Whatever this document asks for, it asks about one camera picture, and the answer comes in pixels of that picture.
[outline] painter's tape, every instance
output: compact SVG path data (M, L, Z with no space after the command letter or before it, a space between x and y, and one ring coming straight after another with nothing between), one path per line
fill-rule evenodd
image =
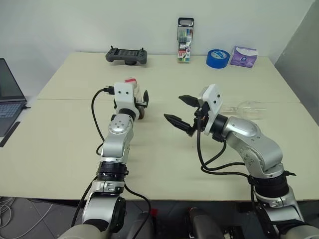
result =
M213 68L224 68L229 61L229 53L227 51L213 49L208 52L206 64Z

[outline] grey floor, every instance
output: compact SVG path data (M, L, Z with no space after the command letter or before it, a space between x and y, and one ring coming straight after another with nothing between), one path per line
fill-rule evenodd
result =
M12 239L32 227L48 210L50 204L29 201L17 198L12 205L12 221L5 228L0 229L1 237ZM157 227L158 238L186 238L183 216L187 208L202 208L222 225L240 225L246 239L266 238L260 228L259 222L253 213L239 213L236 204L231 202L176 202L176 201L153 201L152 208L158 210ZM146 210L147 205L143 201L129 201L127 203L127 215L122 230L113 235L115 239L125 238L131 223L137 215ZM301 202L300 208L308 223L319 227L319 201ZM65 232L71 224L75 208L61 205L53 205L48 215L30 233L22 239L54 239ZM2 216L6 222L9 214Z

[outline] game controller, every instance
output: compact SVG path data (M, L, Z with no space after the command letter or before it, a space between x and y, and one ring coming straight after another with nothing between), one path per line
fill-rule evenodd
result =
M108 62L114 60L122 60L126 65L133 66L137 62L140 64L146 64L148 59L148 53L141 48L140 50L124 50L111 46L109 52L105 55Z

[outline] wet wipes package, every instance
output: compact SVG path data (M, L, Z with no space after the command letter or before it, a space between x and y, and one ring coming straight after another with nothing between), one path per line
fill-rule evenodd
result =
M256 49L235 46L230 64L252 68L257 56L258 50Z

